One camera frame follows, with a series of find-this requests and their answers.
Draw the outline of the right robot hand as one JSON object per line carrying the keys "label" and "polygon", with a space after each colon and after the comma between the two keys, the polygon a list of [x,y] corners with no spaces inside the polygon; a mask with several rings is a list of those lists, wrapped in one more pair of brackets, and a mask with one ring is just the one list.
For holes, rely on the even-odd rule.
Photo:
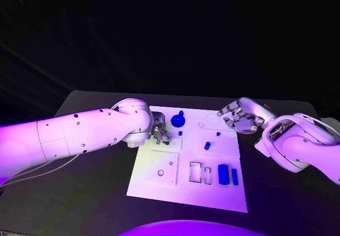
{"label": "right robot hand", "polygon": [[241,134],[254,134],[260,128],[265,129],[277,119],[277,115],[268,107],[255,102],[254,99],[242,97],[226,105],[216,113],[218,117],[231,113],[231,118],[225,117],[225,124]]}

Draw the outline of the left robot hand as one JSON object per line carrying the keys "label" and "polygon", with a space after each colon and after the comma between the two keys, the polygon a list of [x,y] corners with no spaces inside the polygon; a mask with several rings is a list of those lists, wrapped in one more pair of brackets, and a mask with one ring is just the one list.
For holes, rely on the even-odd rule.
{"label": "left robot hand", "polygon": [[170,137],[167,136],[167,127],[166,127],[166,116],[162,112],[152,112],[153,114],[153,127],[152,127],[152,136],[157,140],[157,144],[164,143],[170,144]]}

